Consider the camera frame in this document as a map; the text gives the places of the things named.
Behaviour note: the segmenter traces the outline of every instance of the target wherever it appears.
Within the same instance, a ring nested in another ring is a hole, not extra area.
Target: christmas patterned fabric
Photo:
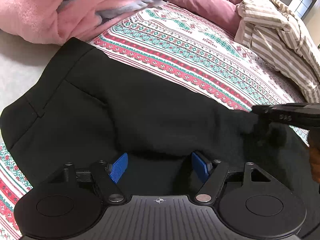
[[[170,3],[148,8],[95,38],[109,57],[204,94],[230,109],[304,101],[280,73],[221,28]],[[293,127],[306,142],[307,131]],[[18,240],[15,203],[31,189],[0,146],[0,239]]]

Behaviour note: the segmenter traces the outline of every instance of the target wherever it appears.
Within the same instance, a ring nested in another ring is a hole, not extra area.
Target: round metal cap
[[[111,202],[120,202],[124,200],[124,196],[120,195],[120,194],[112,194],[109,196],[109,200]]]
[[[199,194],[196,196],[196,200],[200,202],[209,202],[211,200],[211,196],[207,194]]]

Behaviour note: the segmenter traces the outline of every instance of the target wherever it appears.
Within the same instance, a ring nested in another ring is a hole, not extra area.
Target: blue gripper pad
[[[118,183],[121,176],[124,174],[125,170],[128,167],[128,154],[124,153],[119,159],[112,165],[112,171],[110,173],[110,178],[114,183]]]
[[[198,178],[201,180],[202,183],[205,183],[209,178],[209,173],[205,162],[197,154],[192,153],[191,163],[192,168],[198,175]]]

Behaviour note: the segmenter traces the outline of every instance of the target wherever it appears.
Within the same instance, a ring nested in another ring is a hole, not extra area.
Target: black pants
[[[126,194],[178,194],[188,190],[186,157],[199,150],[240,169],[255,162],[292,189],[308,207],[301,236],[320,221],[308,151],[291,128],[272,123],[262,140],[255,114],[229,110],[77,39],[3,111],[1,131],[33,185],[63,163],[86,167],[128,152],[119,182]]]

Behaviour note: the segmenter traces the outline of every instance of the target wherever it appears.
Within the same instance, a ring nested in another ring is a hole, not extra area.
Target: striped fabric
[[[235,41],[292,79],[308,102],[320,100],[320,53],[300,18],[280,0],[243,0]]]

